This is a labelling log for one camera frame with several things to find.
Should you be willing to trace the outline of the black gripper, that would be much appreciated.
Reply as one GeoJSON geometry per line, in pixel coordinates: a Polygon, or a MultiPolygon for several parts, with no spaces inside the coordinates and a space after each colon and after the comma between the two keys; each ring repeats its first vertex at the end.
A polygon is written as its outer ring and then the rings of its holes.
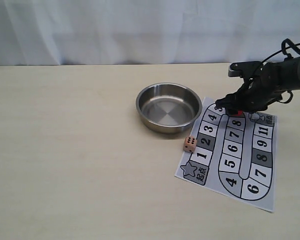
{"type": "Polygon", "coordinates": [[[279,78],[279,70],[277,63],[266,63],[256,77],[244,80],[236,92],[217,99],[216,107],[225,108],[228,116],[233,116],[238,111],[265,111],[268,105],[282,100],[282,94],[287,90],[279,78]]]}

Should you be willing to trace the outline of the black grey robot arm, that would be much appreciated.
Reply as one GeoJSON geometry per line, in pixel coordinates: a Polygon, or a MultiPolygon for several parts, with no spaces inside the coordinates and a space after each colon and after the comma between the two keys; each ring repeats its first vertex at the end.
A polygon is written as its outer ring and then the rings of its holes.
{"type": "Polygon", "coordinates": [[[240,77],[243,84],[234,93],[215,101],[217,108],[237,115],[240,111],[255,113],[265,111],[268,106],[283,100],[282,94],[300,90],[300,57],[285,59],[281,62],[260,61],[234,62],[228,69],[229,77],[240,77]]]}

